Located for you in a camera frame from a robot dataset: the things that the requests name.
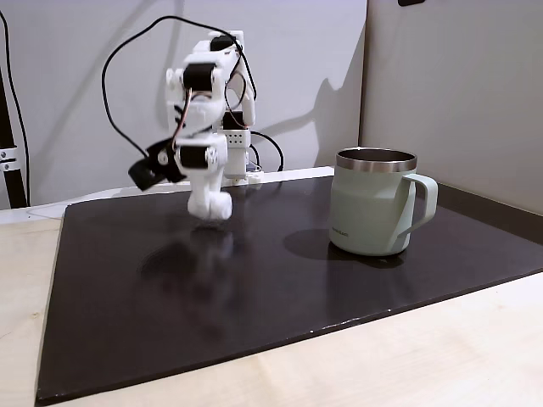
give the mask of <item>wooden table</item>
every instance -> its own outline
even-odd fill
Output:
[[[61,220],[0,226],[0,406],[34,404]],[[69,406],[542,406],[543,275]]]

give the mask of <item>black cable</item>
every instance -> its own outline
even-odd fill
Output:
[[[283,151],[281,151],[281,148],[279,147],[279,144],[275,142],[271,137],[267,136],[266,134],[262,134],[258,131],[252,131],[251,134],[255,134],[256,136],[264,137],[268,142],[273,144],[273,146],[277,149],[279,152],[279,157],[281,158],[281,164],[279,165],[279,168],[277,169],[278,172],[283,171],[283,166],[285,164],[284,157],[283,157]]]
[[[260,167],[260,155],[258,155],[258,151],[256,151],[256,147],[252,144],[249,147],[251,147],[251,149],[255,152],[256,164]]]
[[[230,102],[228,102],[228,97],[227,97],[227,88],[228,88],[228,84],[230,83],[230,81],[232,80],[232,78],[234,77],[235,75],[232,75],[230,77],[230,79],[228,80],[227,82],[227,85],[224,86],[224,99],[227,101],[227,107],[228,107],[228,111],[231,113],[233,110],[237,109],[239,107],[239,105],[241,104],[241,102],[244,100],[244,96],[245,96],[245,92],[247,92],[247,81],[245,80],[245,77],[241,74],[239,74],[239,76],[241,76],[241,79],[244,80],[244,89],[242,90],[241,92],[241,97],[239,98],[238,100],[238,104],[236,104],[236,106],[234,106],[233,108],[230,107]]]
[[[236,39],[235,36],[233,36],[232,34],[230,34],[229,32],[227,31],[224,31],[224,30],[221,30],[220,28],[216,28],[216,27],[212,27],[211,25],[206,25],[206,24],[201,24],[201,23],[197,23],[195,21],[191,21],[191,20],[187,20],[187,19],[184,19],[183,17],[178,17],[176,15],[165,15],[165,16],[162,16],[160,17],[159,19],[156,19],[151,25],[149,25],[147,28],[139,31],[137,34],[135,34],[134,36],[131,36],[130,38],[128,38],[126,41],[124,41],[123,43],[121,43],[109,56],[108,58],[106,59],[105,61],[105,64],[104,64],[104,68],[102,69],[102,96],[104,97],[104,107],[105,107],[105,113],[108,115],[108,119],[109,119],[109,123],[113,126],[113,128],[120,134],[121,137],[123,137],[125,140],[127,140],[134,148],[136,148],[141,154],[143,154],[144,157],[147,157],[147,154],[145,153],[145,151],[143,151],[143,149],[141,147],[139,147],[127,134],[125,134],[116,124],[115,122],[113,121],[113,118],[111,117],[111,112],[109,111],[109,104],[108,104],[108,97],[107,97],[107,92],[106,92],[106,86],[105,86],[105,76],[106,76],[106,72],[108,70],[108,67],[109,67],[109,64],[111,63],[111,60],[113,59],[113,57],[123,48],[125,47],[126,45],[128,45],[130,42],[138,39],[140,36],[142,36],[143,34],[146,34],[147,32],[151,31],[158,23],[162,22],[162,21],[165,21],[165,20],[177,20],[177,21],[181,21],[181,22],[184,22],[184,23],[187,23],[187,24],[190,24],[190,25],[195,25],[197,27],[201,27],[201,28],[206,28],[208,30],[212,30],[212,31],[219,31],[221,34],[225,35],[225,36],[228,36],[230,39],[232,39],[232,41],[234,42],[234,45],[236,46],[236,48],[238,49],[238,52],[241,56],[241,58],[244,59],[244,62],[245,62],[245,66],[247,67],[247,74],[249,75],[249,79],[251,81],[251,86],[253,87],[253,91],[255,93],[255,100],[256,100],[256,87],[255,87],[255,82],[253,81],[253,76],[251,75],[251,71],[250,71],[250,68],[249,68],[249,65],[247,63],[247,59],[245,58],[245,54],[244,54],[244,51],[241,47],[241,45],[239,45],[239,42],[238,40]]]
[[[17,115],[19,116],[20,130],[23,133],[23,143],[25,144],[25,161],[26,161],[26,203],[31,206],[31,158],[28,153],[28,139],[26,138],[25,124],[23,123],[23,115],[20,112],[19,100],[15,93],[14,79],[11,75],[11,59],[9,57],[9,32],[8,21],[4,17],[2,11],[0,11],[0,17],[2,17],[4,35],[6,37],[6,65],[8,66],[8,78],[9,87],[11,88],[11,94],[14,97],[15,107],[17,108]]]

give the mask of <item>white robot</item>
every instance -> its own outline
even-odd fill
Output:
[[[244,50],[242,31],[230,31]],[[173,137],[148,148],[149,157],[129,171],[141,189],[167,178],[191,183],[188,212],[204,220],[226,220],[232,199],[221,192],[223,175],[246,177],[249,127],[255,123],[255,98],[239,48],[213,31],[183,61],[166,72],[166,104]],[[227,89],[238,96],[231,107]],[[235,111],[241,106],[242,111]]]

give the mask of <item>white wall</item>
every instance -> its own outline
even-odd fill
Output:
[[[543,2],[370,0],[362,142],[543,214]]]
[[[365,1],[2,0],[0,8],[29,137],[33,204],[132,184],[126,171],[139,156],[109,126],[99,79],[114,47],[163,14],[245,31],[258,88],[255,129],[280,143],[286,169],[331,164],[337,149],[356,144]],[[165,69],[206,35],[164,22],[110,66],[112,115],[144,147],[169,136]],[[275,170],[273,147],[255,145],[265,170]],[[0,188],[0,208],[7,208],[2,181]]]

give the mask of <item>mug logo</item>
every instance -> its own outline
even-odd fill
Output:
[[[344,231],[340,231],[340,230],[336,229],[333,226],[332,226],[332,230],[335,231],[336,233],[339,233],[341,236],[349,237],[349,233],[345,233]]]

